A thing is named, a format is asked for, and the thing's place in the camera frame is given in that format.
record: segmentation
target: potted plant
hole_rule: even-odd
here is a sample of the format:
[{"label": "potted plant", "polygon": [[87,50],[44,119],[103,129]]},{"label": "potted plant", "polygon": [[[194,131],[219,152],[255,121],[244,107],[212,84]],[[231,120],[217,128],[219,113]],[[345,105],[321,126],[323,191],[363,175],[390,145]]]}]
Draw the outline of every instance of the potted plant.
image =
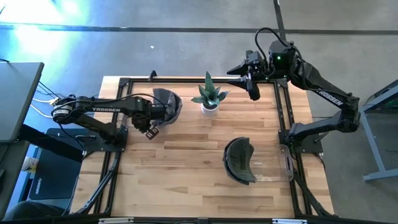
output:
[{"label": "potted plant", "polygon": [[201,103],[201,112],[207,116],[217,114],[220,107],[220,102],[223,101],[228,94],[228,91],[220,93],[220,88],[215,88],[213,80],[208,72],[206,72],[205,87],[199,85],[199,97],[192,98],[191,101]]}]

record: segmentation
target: succulent plant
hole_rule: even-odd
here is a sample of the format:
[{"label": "succulent plant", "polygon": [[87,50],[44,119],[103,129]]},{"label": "succulent plant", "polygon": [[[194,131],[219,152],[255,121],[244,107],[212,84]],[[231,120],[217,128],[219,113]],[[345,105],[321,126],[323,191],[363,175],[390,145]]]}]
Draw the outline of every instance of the succulent plant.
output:
[{"label": "succulent plant", "polygon": [[220,88],[215,88],[213,80],[208,72],[206,72],[205,87],[199,85],[199,97],[192,98],[191,101],[195,103],[203,103],[206,109],[215,109],[221,101],[223,101],[228,94],[228,91],[223,91],[220,93]]}]

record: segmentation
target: wooden tabletop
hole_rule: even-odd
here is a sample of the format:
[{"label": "wooden tabletop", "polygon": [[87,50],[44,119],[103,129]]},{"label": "wooden tabletop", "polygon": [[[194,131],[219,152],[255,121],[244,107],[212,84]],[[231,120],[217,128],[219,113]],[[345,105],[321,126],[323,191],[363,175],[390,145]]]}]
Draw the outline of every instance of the wooden tabletop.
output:
[{"label": "wooden tabletop", "polygon": [[[99,97],[115,98],[119,78],[104,77]],[[112,216],[294,216],[288,182],[257,182],[245,186],[226,175],[222,161],[224,147],[230,140],[249,137],[255,152],[264,151],[262,168],[266,175],[273,175],[268,169],[279,166],[275,152],[280,128],[273,85],[259,85],[261,98],[258,101],[251,101],[244,90],[235,86],[215,85],[221,86],[221,91],[228,90],[229,94],[221,102],[218,114],[209,118],[201,113],[200,104],[190,101],[199,95],[197,83],[134,84],[133,93],[152,95],[153,88],[174,91],[182,98],[183,107],[177,122],[161,128],[151,141],[127,121],[129,138],[122,153]],[[312,122],[306,92],[292,85],[289,91],[295,121]],[[111,117],[110,113],[95,114],[102,122],[110,122]],[[72,212],[83,206],[98,185],[103,156],[104,153],[96,152],[83,161]],[[322,163],[311,154],[303,154],[302,158],[308,188],[324,208],[333,213]],[[304,210],[299,190],[298,195]]]}]

